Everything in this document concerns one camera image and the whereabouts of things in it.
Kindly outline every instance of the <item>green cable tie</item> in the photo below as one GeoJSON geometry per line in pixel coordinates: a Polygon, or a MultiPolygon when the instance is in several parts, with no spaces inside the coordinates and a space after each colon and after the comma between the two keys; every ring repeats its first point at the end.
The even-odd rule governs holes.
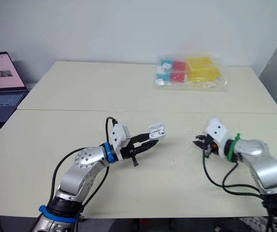
{"type": "Polygon", "coordinates": [[[230,149],[229,149],[229,153],[227,154],[227,160],[229,162],[232,162],[232,157],[233,157],[233,152],[234,152],[234,148],[235,148],[235,144],[237,143],[237,141],[240,139],[240,133],[237,133],[235,140],[231,143],[230,149]]]}

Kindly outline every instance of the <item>silver robotic arm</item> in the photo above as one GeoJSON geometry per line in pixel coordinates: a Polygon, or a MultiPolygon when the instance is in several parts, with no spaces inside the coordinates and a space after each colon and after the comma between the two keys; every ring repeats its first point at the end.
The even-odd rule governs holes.
{"type": "Polygon", "coordinates": [[[193,141],[198,147],[219,155],[230,162],[243,162],[250,168],[263,200],[263,206],[277,224],[277,160],[268,150],[267,144],[259,140],[243,140],[240,134],[232,138],[226,128],[216,119],[209,121],[204,135],[193,141]]]}
{"type": "Polygon", "coordinates": [[[41,214],[30,231],[72,232],[80,213],[104,181],[103,179],[83,204],[97,174],[107,168],[106,177],[109,165],[124,159],[132,158],[134,166],[137,166],[135,156],[153,147],[166,135],[164,126],[160,123],[149,127],[148,133],[134,137],[131,137],[126,126],[118,124],[115,119],[113,119],[113,125],[110,135],[112,145],[107,142],[99,147],[87,147],[79,151],[74,164],[62,177],[53,200],[49,201],[47,206],[40,207],[41,214]]]}

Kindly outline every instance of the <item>plastic bag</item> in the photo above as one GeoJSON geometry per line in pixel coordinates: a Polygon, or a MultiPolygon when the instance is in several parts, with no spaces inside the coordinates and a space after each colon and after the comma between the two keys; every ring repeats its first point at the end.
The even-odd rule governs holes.
{"type": "Polygon", "coordinates": [[[155,86],[169,90],[225,91],[226,69],[211,56],[165,56],[159,59],[155,86]]]}

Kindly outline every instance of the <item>laptop keyboard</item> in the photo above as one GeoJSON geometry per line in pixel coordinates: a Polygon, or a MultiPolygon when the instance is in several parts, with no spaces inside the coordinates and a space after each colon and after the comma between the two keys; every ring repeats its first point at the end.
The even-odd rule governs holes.
{"type": "Polygon", "coordinates": [[[0,95],[0,107],[15,106],[23,94],[0,95]]]}

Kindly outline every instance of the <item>white table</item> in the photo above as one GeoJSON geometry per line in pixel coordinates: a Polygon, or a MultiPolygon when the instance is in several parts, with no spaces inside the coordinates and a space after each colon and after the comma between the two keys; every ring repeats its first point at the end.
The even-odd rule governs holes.
{"type": "Polygon", "coordinates": [[[228,69],[228,92],[154,89],[156,65],[56,62],[18,109],[277,113],[250,67],[228,69]]]}
{"type": "MultiPolygon", "coordinates": [[[[267,142],[277,159],[277,114],[142,113],[89,111],[16,111],[0,132],[0,215],[38,216],[49,198],[53,170],[68,152],[105,140],[104,120],[116,117],[132,135],[161,121],[167,137],[131,160],[111,165],[109,176],[84,215],[93,218],[241,217],[266,215],[261,201],[232,196],[204,175],[201,150],[192,143],[216,116],[232,135],[267,142]]],[[[74,157],[60,168],[56,183],[74,157]]],[[[212,156],[210,175],[218,182],[232,167],[212,156]]],[[[99,183],[103,172],[97,177],[99,183]]],[[[241,164],[231,183],[254,184],[241,164]]]]}

